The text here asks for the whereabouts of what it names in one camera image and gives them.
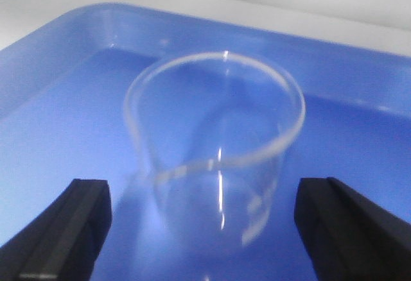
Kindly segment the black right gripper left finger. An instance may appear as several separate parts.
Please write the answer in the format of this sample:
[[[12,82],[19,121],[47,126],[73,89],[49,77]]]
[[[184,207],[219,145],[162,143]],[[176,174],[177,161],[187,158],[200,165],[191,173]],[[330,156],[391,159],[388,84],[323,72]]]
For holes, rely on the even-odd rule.
[[[1,280],[89,280],[111,223],[108,182],[74,179],[1,247]]]

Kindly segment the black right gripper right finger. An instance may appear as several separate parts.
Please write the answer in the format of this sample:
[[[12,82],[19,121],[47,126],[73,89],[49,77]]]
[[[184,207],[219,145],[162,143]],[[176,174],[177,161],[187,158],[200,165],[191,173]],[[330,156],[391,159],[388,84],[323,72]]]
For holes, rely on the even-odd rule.
[[[410,280],[410,224],[340,180],[301,179],[294,221],[319,280]]]

